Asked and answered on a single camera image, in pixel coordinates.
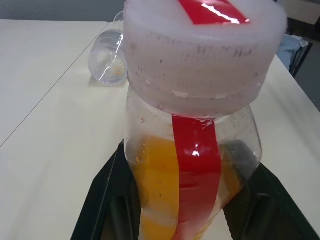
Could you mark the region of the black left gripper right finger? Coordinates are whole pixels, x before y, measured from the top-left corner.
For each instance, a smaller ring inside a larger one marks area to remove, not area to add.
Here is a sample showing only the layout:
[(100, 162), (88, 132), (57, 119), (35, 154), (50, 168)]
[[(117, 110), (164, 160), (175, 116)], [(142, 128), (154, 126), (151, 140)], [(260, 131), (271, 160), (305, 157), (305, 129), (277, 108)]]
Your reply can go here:
[(261, 164), (223, 209), (234, 240), (319, 240), (279, 179)]

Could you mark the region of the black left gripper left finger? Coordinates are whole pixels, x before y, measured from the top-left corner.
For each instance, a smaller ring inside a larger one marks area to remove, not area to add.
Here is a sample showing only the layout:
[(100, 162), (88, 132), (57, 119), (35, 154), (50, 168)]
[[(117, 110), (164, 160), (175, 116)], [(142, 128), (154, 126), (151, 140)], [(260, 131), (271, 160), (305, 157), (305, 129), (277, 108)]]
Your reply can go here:
[(93, 179), (74, 228), (73, 240), (137, 240), (141, 205), (124, 144)]

